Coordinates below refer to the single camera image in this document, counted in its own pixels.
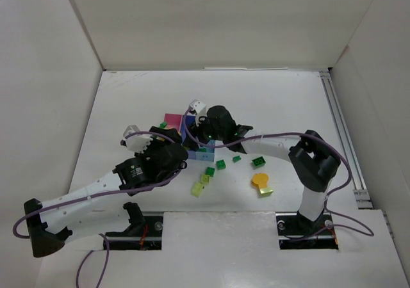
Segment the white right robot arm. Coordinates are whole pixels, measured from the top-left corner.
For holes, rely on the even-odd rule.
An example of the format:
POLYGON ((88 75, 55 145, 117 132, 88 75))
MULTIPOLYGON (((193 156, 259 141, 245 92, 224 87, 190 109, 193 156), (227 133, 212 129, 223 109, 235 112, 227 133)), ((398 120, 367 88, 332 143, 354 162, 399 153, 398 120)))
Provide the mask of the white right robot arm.
POLYGON ((207 108, 195 101, 183 118, 194 117, 194 122, 182 122, 186 133, 184 146, 197 150, 219 142, 240 154, 259 154, 291 163, 304 186, 299 216, 306 222, 318 221, 324 212, 329 184, 341 164, 341 156, 315 131, 263 134, 253 127, 237 124, 224 106, 207 108))

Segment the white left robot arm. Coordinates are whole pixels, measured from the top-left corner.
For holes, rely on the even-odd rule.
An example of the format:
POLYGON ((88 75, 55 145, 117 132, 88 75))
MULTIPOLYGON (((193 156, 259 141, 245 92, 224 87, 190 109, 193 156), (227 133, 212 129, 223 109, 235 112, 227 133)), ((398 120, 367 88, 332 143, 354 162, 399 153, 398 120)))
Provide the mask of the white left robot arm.
POLYGON ((129 126, 120 144, 134 153, 93 183, 41 202, 24 203, 33 256, 46 257, 67 243, 108 232, 132 236, 145 226, 145 218, 132 197, 168 184, 186 167, 188 153, 176 129, 129 126))

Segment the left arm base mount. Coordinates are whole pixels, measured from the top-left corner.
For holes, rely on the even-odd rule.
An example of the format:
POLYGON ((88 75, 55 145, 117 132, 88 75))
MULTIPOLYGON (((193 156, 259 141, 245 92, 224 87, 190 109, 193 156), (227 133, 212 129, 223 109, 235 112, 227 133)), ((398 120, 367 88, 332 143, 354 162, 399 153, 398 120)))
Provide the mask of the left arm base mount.
POLYGON ((163 212, 142 212, 137 203, 123 205, 127 227, 105 233, 113 251, 153 251, 162 248, 163 212))

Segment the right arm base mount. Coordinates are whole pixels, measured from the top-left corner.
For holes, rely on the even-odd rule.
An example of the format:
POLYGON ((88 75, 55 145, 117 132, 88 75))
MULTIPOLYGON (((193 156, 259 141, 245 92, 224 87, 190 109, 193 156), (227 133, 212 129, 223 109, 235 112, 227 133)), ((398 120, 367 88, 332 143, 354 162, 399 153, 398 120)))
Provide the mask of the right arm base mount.
POLYGON ((302 217, 298 212, 277 212, 277 233, 281 250, 338 250, 338 241, 332 217, 325 212, 314 221, 302 217))

